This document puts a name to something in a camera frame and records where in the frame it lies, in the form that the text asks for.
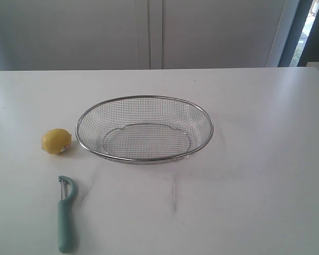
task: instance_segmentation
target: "wire mesh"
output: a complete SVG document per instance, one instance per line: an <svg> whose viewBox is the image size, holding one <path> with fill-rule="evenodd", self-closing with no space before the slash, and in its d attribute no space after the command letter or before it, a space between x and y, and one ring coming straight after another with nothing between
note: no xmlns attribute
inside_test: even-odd
<svg viewBox="0 0 319 255"><path fill-rule="evenodd" d="M191 154L209 142L213 125L197 105L168 97L134 96L102 102L79 119L80 144L104 158L154 164Z"/></svg>

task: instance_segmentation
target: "yellow lemon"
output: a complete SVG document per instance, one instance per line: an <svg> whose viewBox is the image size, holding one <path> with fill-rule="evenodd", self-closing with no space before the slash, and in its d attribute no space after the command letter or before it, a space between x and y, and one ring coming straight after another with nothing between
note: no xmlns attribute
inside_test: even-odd
<svg viewBox="0 0 319 255"><path fill-rule="evenodd" d="M65 129L52 129L44 134L41 139L41 148L50 154L61 153L70 144L71 134Z"/></svg>

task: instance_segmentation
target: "white table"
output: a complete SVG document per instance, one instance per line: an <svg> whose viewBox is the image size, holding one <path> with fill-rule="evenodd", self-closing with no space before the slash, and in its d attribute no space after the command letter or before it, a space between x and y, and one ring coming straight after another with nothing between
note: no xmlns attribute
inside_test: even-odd
<svg viewBox="0 0 319 255"><path fill-rule="evenodd" d="M211 142L153 166L78 145L87 108L142 94L200 105ZM53 128L72 133L59 156L40 148ZM79 185L77 254L319 254L319 71L0 72L0 254L58 254L59 175Z"/></svg>

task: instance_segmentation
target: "basket rim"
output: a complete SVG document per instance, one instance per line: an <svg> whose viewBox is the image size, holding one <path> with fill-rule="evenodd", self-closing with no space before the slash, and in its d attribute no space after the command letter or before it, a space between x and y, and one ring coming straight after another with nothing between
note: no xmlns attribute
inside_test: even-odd
<svg viewBox="0 0 319 255"><path fill-rule="evenodd" d="M105 105L107 103L111 103L111 102L114 102L114 101L122 101L122 100L125 100L125 99L133 99L133 98L160 98L160 99L168 99L168 100L173 100L173 101L180 101L180 102L183 102L183 103L186 103L186 104L189 104L189 105L192 105L193 107L196 107L197 109L199 109L206 117L207 117L207 120L208 120L208 123L209 123L209 127L211 128L211 131L209 133L209 136L208 138L206 139L206 141L196 147L194 150L189 150L187 152L184 152L184 153L180 153L180 154L176 154L176 155L171 155L171 156L166 156L166 157L154 157L154 158L122 158L122 157L117 157L117 156L112 156L112 155L108 155L108 154L104 154L104 153L101 153L101 152L98 152L98 151L95 151L95 150L92 150L90 148L88 148L83 142L82 140L80 139L80 136L79 136L79 126L83 120L83 118L89 113L91 112L93 109L97 108L98 106L101 106L101 105ZM103 158L106 158L106 159L109 159L109 160L115 160L115 161L120 161L120 162L125 162L125 163L137 163L137 162L143 162L143 163L151 163L151 162L160 162L160 161L168 161L168 160L176 160L178 158L181 158L181 157L185 157L187 155L191 155L199 150L201 150L203 147L205 147L211 140L212 136L213 136L213 133L214 133L214 125L213 125L213 122L210 118L210 116L208 115L208 113L203 110L200 106L190 102L190 101L186 101L186 100L183 100L183 99L180 99L180 98L174 98L174 97L167 97L167 96L156 96L156 95L136 95L136 96L126 96L126 97L117 97L117 98L113 98L113 99L109 99L109 100L106 100L106 101L103 101L103 102L100 102L98 104L95 104L94 106L90 107L89 109L87 109L79 118L76 126L75 126L75 137L77 139L77 141L79 142L79 144L86 150L92 152L93 154L95 155L98 155L100 157L103 157Z"/></svg>

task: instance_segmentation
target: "basket bottom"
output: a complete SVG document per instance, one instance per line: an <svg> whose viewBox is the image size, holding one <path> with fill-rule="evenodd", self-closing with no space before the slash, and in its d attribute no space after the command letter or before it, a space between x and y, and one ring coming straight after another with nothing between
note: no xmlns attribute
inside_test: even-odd
<svg viewBox="0 0 319 255"><path fill-rule="evenodd" d="M139 123L109 131L102 145L105 153L114 157L152 160L184 154L191 139L185 131L169 125Z"/></svg>

